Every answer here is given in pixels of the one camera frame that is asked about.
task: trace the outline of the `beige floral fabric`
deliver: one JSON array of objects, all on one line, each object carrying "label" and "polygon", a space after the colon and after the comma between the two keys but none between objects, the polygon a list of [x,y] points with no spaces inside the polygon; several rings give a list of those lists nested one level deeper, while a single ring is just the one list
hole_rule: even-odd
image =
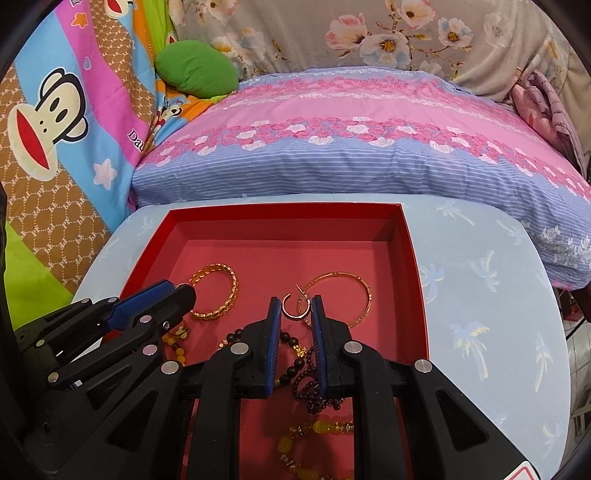
[{"label": "beige floral fabric", "polygon": [[242,79],[384,66],[424,70],[502,102],[539,70],[565,104],[583,150],[591,151],[589,75],[530,0],[169,1],[179,39],[209,43]]}]

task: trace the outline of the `pink and blue bedsheet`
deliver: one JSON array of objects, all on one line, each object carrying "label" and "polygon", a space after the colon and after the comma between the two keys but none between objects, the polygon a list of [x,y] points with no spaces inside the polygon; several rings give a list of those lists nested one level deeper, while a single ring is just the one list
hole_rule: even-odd
[{"label": "pink and blue bedsheet", "polygon": [[133,188],[140,206],[294,193],[486,203],[522,223],[554,286],[591,281],[591,186],[519,116],[422,72],[243,82],[148,155]]}]

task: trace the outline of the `pink stripe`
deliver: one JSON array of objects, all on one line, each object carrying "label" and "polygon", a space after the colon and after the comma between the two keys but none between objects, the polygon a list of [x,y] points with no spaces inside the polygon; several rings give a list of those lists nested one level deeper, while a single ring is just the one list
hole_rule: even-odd
[{"label": "pink stripe", "polygon": [[[72,26],[78,12],[86,13],[88,25],[84,28]],[[90,2],[81,2],[74,8],[70,2],[62,2],[55,13],[77,58],[85,84],[86,99],[96,120],[119,144],[126,160],[136,166],[141,153],[128,135],[135,130],[138,138],[145,140],[149,126],[134,114],[127,90],[100,53],[92,25]],[[84,69],[86,57],[92,63],[90,70]]]}]

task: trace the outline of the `pink folded cloth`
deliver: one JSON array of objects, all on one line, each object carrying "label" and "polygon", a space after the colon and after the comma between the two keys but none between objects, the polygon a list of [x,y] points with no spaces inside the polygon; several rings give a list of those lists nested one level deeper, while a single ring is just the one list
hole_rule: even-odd
[{"label": "pink folded cloth", "polygon": [[538,70],[534,70],[524,83],[525,87],[515,85],[511,89],[520,117],[586,178],[589,159],[583,155],[577,132],[558,93]]}]

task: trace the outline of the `table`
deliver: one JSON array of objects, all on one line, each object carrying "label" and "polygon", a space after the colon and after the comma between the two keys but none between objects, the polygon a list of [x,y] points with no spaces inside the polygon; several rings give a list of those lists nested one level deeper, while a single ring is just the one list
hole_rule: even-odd
[{"label": "table", "polygon": [[528,458],[541,480],[557,472],[570,417],[560,312],[526,231],[494,207],[394,194],[301,194],[144,207],[113,234],[74,301],[118,296],[169,210],[271,202],[402,204],[421,276],[430,359]]}]

